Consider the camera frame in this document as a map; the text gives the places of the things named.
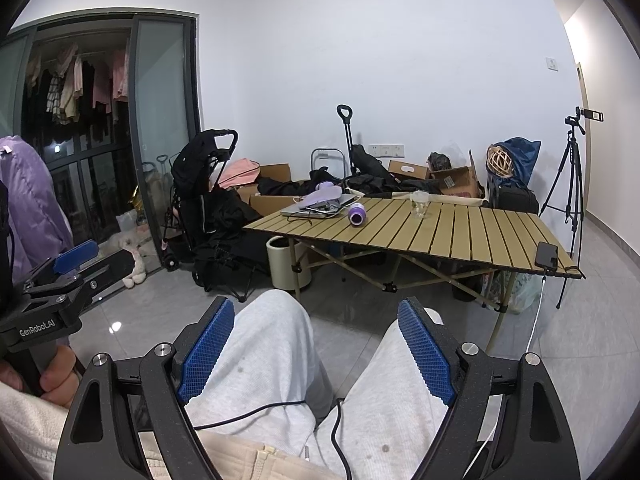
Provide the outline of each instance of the electrical outlet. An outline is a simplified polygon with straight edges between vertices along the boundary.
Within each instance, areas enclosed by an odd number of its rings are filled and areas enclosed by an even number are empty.
[[[558,72],[558,62],[551,57],[546,58],[546,67],[549,70],[555,70],[556,72]]]
[[[404,144],[370,144],[367,153],[377,157],[404,158]]]

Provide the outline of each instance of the hand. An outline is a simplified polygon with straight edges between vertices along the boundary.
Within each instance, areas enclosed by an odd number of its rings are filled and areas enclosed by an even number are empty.
[[[58,346],[58,352],[49,367],[40,376],[40,387],[44,390],[42,399],[68,408],[78,390],[80,381],[73,371],[76,354],[68,346]],[[22,391],[24,381],[9,363],[0,361],[0,381],[15,390]]]

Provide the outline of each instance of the purple jacket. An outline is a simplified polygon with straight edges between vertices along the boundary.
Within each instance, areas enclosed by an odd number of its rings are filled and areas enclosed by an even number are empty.
[[[11,153],[5,153],[5,147]],[[20,137],[0,139],[0,180],[9,190],[9,225],[15,238],[12,278],[16,282],[47,258],[71,249],[73,238],[49,170]]]

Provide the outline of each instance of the blue textured grip pad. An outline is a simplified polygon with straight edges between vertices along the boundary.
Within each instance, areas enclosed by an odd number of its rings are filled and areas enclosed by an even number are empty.
[[[449,363],[407,300],[398,305],[398,325],[431,395],[452,406],[456,393],[451,386]]]
[[[87,240],[83,244],[69,249],[66,253],[60,254],[53,264],[53,271],[58,274],[66,274],[71,270],[77,269],[85,262],[98,255],[98,244],[93,240]]]
[[[234,316],[234,304],[226,300],[185,359],[178,388],[178,395],[185,404],[202,393],[234,327]]]

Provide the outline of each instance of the white stuffed animal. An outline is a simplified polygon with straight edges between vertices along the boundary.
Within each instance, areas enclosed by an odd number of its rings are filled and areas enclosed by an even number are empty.
[[[144,282],[146,278],[145,262],[138,251],[135,238],[135,234],[129,232],[122,233],[120,238],[120,247],[133,254],[133,260],[135,262],[133,272],[126,278],[122,279],[124,286],[127,288],[133,288],[134,285],[139,285]]]

